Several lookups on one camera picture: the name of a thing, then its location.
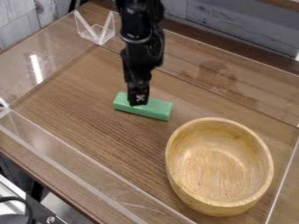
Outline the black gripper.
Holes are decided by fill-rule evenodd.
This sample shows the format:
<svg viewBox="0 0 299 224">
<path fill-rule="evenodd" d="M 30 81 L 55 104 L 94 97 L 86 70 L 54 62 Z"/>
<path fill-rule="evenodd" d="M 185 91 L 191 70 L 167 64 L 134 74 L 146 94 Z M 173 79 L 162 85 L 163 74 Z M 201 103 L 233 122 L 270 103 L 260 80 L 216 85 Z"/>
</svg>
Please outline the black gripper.
<svg viewBox="0 0 299 224">
<path fill-rule="evenodd" d="M 151 72 L 165 62 L 165 31 L 154 30 L 147 37 L 137 38 L 122 33 L 126 47 L 121 51 L 127 83 L 127 100 L 131 106 L 146 105 L 150 98 Z"/>
</svg>

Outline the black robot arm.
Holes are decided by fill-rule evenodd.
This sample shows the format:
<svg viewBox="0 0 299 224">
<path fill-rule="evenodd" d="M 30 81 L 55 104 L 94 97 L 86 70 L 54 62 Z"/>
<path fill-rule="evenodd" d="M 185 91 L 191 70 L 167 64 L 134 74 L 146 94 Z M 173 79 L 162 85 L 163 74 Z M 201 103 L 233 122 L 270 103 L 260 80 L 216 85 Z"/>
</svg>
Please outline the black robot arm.
<svg viewBox="0 0 299 224">
<path fill-rule="evenodd" d="M 150 98 L 153 70 L 165 63 L 165 19 L 161 0 L 117 0 L 121 16 L 121 51 L 127 100 L 131 106 L 146 105 Z"/>
</svg>

